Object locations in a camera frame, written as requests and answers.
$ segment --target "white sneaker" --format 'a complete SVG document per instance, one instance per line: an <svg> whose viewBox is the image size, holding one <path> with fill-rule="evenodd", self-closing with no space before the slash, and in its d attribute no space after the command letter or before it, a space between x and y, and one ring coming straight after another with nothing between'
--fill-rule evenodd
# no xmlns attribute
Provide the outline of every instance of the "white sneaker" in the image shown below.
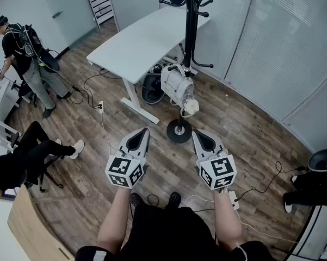
<svg viewBox="0 0 327 261"><path fill-rule="evenodd" d="M76 142L76 144L73 146L75 149L75 153L70 156L71 159L76 159L78 154L80 154L85 147L85 142L83 140L79 140Z"/></svg>
<svg viewBox="0 0 327 261"><path fill-rule="evenodd" d="M61 140L58 138L55 143L61 145Z"/></svg>
<svg viewBox="0 0 327 261"><path fill-rule="evenodd" d="M287 213L291 213L293 205L287 205L287 203L284 202L284 208Z"/></svg>

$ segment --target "person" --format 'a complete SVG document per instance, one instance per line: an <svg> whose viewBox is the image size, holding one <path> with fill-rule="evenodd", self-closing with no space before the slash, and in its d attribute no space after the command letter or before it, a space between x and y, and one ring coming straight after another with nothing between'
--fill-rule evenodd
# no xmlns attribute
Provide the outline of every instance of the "person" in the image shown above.
<svg viewBox="0 0 327 261"><path fill-rule="evenodd" d="M13 153L0 156L0 196L7 189L22 184L25 170L27 182L37 184L38 177L43 173L44 160L48 155L69 156L71 159L76 159L83 148L82 140L77 141L74 146L62 146L59 139L56 142L51 141L41 125L36 121L33 122Z"/></svg>
<svg viewBox="0 0 327 261"><path fill-rule="evenodd" d="M178 208L181 196L177 192L170 195L165 209L160 209L145 204L130 189L119 187L100 227L97 245L80 248L75 261L274 260L261 242L246 242L227 190L213 195L219 246L202 218L190 208ZM135 208L134 218L128 242L121 248L129 202Z"/></svg>
<svg viewBox="0 0 327 261"><path fill-rule="evenodd" d="M20 26L9 24L5 16L0 17L0 35L3 35L2 48L5 53L5 65L0 74L0 80L5 76L9 67L15 61L14 68L19 77L25 80L31 90L37 95L45 107L44 118L48 118L55 109L55 104L46 92L41 79L45 80L57 94L57 99L70 97L70 92L54 74L40 67L37 57L26 56L23 47L18 45Z"/></svg>
<svg viewBox="0 0 327 261"><path fill-rule="evenodd" d="M285 211L290 213L293 204L306 206L327 205L327 172L309 172L292 177L297 191L283 194Z"/></svg>

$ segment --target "sneaker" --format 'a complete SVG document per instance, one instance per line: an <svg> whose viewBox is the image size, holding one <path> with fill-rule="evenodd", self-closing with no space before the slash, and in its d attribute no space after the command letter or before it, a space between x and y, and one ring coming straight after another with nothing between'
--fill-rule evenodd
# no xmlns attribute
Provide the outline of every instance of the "sneaker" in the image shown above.
<svg viewBox="0 0 327 261"><path fill-rule="evenodd" d="M71 159L76 159L78 154L80 154L85 147L85 142L83 140L79 140L76 142L76 144L73 146L75 149L75 153L69 156Z"/></svg>
<svg viewBox="0 0 327 261"><path fill-rule="evenodd" d="M65 95L64 97L61 97L61 96L57 95L57 99L58 99L58 100L61 100L62 98L63 98L63 99L67 99L67 98L69 98L70 96L71 96L71 93L68 92L68 93L66 93L66 95Z"/></svg>
<svg viewBox="0 0 327 261"><path fill-rule="evenodd" d="M133 205L134 208L136 208L138 205L145 204L145 203L144 200L141 199L140 195L134 192L131 194L131 204Z"/></svg>
<svg viewBox="0 0 327 261"><path fill-rule="evenodd" d="M287 205L287 203L284 202L284 208L285 208L285 211L287 213L291 213L292 212L293 205L292 204L291 205Z"/></svg>
<svg viewBox="0 0 327 261"><path fill-rule="evenodd" d="M181 195L177 192L173 192L170 197L169 197L169 202L168 205L165 206L165 208L167 209L177 209L180 205L181 202Z"/></svg>
<svg viewBox="0 0 327 261"><path fill-rule="evenodd" d="M61 140L58 138L55 143L61 145Z"/></svg>
<svg viewBox="0 0 327 261"><path fill-rule="evenodd" d="M52 111L54 111L54 110L55 110L55 107L52 108L52 109L45 108L45 111L44 111L42 117L44 117L45 119L47 119L51 115Z"/></svg>

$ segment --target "black shoe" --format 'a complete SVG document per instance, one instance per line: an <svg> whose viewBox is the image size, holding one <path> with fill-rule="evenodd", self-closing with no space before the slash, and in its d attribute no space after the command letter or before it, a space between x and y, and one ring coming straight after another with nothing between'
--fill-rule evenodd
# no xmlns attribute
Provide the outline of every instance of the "black shoe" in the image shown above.
<svg viewBox="0 0 327 261"><path fill-rule="evenodd" d="M63 99L66 99L66 98L69 98L70 96L71 96L71 93L68 92L68 93L66 93L66 95L65 95L64 97L61 97L61 96L57 95L57 99L58 99L58 100L61 100L62 98L63 98Z"/></svg>
<svg viewBox="0 0 327 261"><path fill-rule="evenodd" d="M173 192L170 197L169 197L169 202L168 205L165 206L165 208L167 209L177 209L180 205L181 202L181 196L179 193L177 192Z"/></svg>
<svg viewBox="0 0 327 261"><path fill-rule="evenodd" d="M52 109L45 108L45 111L44 111L42 117L44 117L45 119L47 119L51 115L52 111L54 111L54 110L55 110L55 107L52 108Z"/></svg>
<svg viewBox="0 0 327 261"><path fill-rule="evenodd" d="M139 194L134 192L131 194L131 204L136 208L138 205L145 204L145 202L141 199Z"/></svg>

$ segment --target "gray pants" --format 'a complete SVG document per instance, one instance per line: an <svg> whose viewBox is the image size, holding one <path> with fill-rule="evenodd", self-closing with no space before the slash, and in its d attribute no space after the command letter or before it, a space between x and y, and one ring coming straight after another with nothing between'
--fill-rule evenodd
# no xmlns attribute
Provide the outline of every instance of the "gray pants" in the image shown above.
<svg viewBox="0 0 327 261"><path fill-rule="evenodd" d="M57 95L64 97L68 93L68 89L64 86L59 77L54 73L49 73L43 67L40 67L37 59L32 60L30 68L23 75L23 78L46 109L54 108L55 104L46 92L41 79L45 80Z"/></svg>

